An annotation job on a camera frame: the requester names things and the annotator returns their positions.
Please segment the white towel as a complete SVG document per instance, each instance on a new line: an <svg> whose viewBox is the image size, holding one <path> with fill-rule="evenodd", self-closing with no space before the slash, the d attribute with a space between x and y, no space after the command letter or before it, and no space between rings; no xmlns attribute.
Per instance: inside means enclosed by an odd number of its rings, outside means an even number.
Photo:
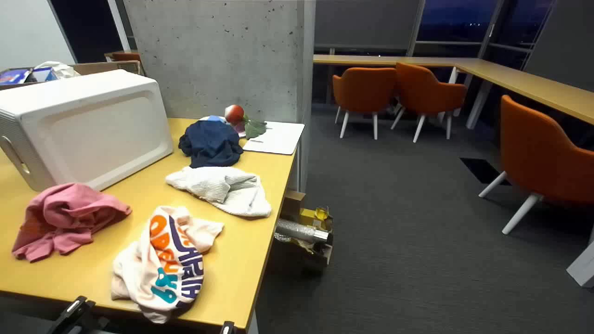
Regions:
<svg viewBox="0 0 594 334"><path fill-rule="evenodd" d="M235 167L183 167L166 175L165 182L230 215L256 219L270 214L259 177Z"/></svg>

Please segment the cream printed shirt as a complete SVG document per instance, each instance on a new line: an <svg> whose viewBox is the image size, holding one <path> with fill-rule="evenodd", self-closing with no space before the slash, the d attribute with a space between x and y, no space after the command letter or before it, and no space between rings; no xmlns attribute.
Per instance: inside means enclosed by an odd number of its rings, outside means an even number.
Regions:
<svg viewBox="0 0 594 334"><path fill-rule="evenodd" d="M157 206L139 238L111 264L113 301L131 301L155 325L189 310L204 286L204 254L224 225Z"/></svg>

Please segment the pink clothing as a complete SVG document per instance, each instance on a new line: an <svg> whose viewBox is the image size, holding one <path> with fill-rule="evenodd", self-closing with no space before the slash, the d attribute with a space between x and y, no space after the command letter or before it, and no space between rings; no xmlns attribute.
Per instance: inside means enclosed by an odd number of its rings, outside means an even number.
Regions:
<svg viewBox="0 0 594 334"><path fill-rule="evenodd" d="M131 208L83 184L46 188L25 206L10 254L29 264L53 251L70 254L92 241L92 234L126 219Z"/></svg>

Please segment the red radish toy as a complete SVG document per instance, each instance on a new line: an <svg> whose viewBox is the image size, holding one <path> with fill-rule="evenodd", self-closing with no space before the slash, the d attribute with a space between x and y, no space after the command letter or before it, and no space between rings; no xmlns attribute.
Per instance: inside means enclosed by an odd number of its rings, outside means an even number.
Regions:
<svg viewBox="0 0 594 334"><path fill-rule="evenodd" d="M233 126L241 138L257 138L265 132L263 121L250 121L246 112L239 104L224 108L224 121Z"/></svg>

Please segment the navy blue clothing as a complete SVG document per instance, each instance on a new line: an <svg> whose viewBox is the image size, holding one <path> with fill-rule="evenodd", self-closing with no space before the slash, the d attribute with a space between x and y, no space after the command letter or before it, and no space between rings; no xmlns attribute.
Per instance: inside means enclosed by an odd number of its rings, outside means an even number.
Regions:
<svg viewBox="0 0 594 334"><path fill-rule="evenodd" d="M239 162L243 149L237 132L220 121L189 125L178 149L191 160L191 167L228 167Z"/></svg>

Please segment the white paper sheet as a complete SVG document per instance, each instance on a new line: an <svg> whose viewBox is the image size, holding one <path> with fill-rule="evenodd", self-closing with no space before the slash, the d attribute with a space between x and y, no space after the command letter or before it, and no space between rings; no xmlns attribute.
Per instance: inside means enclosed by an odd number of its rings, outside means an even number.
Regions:
<svg viewBox="0 0 594 334"><path fill-rule="evenodd" d="M265 132L244 141L248 152L291 156L296 149L304 126L300 123L272 123L265 125Z"/></svg>

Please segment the metal cylinder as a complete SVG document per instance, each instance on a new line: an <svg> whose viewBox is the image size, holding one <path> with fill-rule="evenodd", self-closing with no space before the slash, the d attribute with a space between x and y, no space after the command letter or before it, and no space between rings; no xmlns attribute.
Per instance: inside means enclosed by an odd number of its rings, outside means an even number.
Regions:
<svg viewBox="0 0 594 334"><path fill-rule="evenodd" d="M330 234L324 230L317 230L313 227L306 227L306 225L298 225L298 223L283 221L283 219L280 219L276 223L276 230L280 234L289 236L289 238L296 238L296 240L309 241L309 243L326 241L330 238Z"/></svg>

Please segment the left orange chair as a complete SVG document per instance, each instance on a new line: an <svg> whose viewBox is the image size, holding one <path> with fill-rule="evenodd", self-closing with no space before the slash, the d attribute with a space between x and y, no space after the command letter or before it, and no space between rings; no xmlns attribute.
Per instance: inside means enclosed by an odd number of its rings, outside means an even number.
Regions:
<svg viewBox="0 0 594 334"><path fill-rule="evenodd" d="M332 76L332 95L335 102L333 121L341 123L339 136L350 115L369 115L372 119L372 138L378 138L378 115L395 99L393 67L348 67L343 74Z"/></svg>

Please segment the orange chair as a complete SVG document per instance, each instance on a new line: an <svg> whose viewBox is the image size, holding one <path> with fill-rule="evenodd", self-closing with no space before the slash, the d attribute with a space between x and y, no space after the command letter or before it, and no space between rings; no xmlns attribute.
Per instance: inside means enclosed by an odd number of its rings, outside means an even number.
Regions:
<svg viewBox="0 0 594 334"><path fill-rule="evenodd" d="M332 76L332 95L335 102L333 121L341 123L339 136L350 115L369 115L372 119L372 138L378 138L378 115L395 99L393 67L348 67L343 74Z"/></svg>
<svg viewBox="0 0 594 334"><path fill-rule="evenodd" d="M569 206L594 204L594 152L571 143L549 115L501 97L499 158L501 173L478 193L484 199L502 180L527 193L523 204L504 223L512 232L540 202Z"/></svg>
<svg viewBox="0 0 594 334"><path fill-rule="evenodd" d="M439 113L445 115L445 138L450 138L452 113L462 108L465 87L462 84L439 82L426 67L397 63L395 97L398 108L393 125L397 125L406 112L417 117L411 141L419 139L424 119Z"/></svg>

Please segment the middle orange chair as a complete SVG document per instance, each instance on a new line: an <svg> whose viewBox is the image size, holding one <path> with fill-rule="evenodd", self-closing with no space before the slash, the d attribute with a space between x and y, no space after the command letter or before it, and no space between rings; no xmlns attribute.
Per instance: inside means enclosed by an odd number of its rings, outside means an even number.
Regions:
<svg viewBox="0 0 594 334"><path fill-rule="evenodd" d="M419 139L424 119L439 113L445 115L445 138L450 138L452 113L462 108L465 87L462 84L439 82L426 67L397 63L395 97L398 108L393 125L397 125L406 112L417 117L411 141Z"/></svg>

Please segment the white plastic bin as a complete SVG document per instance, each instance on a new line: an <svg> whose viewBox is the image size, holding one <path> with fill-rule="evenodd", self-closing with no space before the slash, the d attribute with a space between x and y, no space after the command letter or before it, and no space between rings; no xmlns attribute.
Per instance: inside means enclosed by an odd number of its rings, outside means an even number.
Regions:
<svg viewBox="0 0 594 334"><path fill-rule="evenodd" d="M1 91L0 147L35 191L105 190L172 152L157 82L127 71Z"/></svg>

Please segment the right orange chair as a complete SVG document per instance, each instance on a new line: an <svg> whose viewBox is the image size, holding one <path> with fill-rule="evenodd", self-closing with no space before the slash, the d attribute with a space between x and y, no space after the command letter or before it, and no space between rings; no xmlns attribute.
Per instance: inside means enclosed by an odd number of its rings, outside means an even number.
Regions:
<svg viewBox="0 0 594 334"><path fill-rule="evenodd" d="M512 232L540 202L569 206L594 204L594 152L571 143L549 115L501 97L499 158L501 173L478 193L484 199L502 180L527 193L523 204L504 223Z"/></svg>

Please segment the items on back table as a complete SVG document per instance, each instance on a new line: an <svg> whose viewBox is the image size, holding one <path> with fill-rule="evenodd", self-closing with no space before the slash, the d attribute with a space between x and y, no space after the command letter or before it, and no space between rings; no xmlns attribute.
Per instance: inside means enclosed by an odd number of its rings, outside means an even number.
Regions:
<svg viewBox="0 0 594 334"><path fill-rule="evenodd" d="M77 71L61 61L42 61L35 67L12 67L0 73L0 89L75 78Z"/></svg>

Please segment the black clamp at table edge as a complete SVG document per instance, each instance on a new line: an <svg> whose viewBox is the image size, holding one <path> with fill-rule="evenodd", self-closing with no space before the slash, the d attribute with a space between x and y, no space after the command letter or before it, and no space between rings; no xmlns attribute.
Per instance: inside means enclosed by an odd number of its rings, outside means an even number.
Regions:
<svg viewBox="0 0 594 334"><path fill-rule="evenodd" d="M94 303L90 299L77 295L49 325L46 334L66 334L75 325L75 321L92 306Z"/></svg>

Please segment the long wooden desk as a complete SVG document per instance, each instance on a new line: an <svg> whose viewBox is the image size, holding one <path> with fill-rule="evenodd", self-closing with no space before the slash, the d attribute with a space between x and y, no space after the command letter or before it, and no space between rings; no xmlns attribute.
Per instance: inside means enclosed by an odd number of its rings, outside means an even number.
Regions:
<svg viewBox="0 0 594 334"><path fill-rule="evenodd" d="M413 58L413 56L346 56L346 54L315 54L315 65L371 65L387 67L395 63L413 63L423 67L449 67L449 82L454 82L460 73L480 78L480 91L471 106L465 128L473 130L486 102L491 86L540 102L551 110L575 117L582 123L594 125L594 93L579 89L562 82L541 78L530 73L510 69L499 63L478 58Z"/></svg>

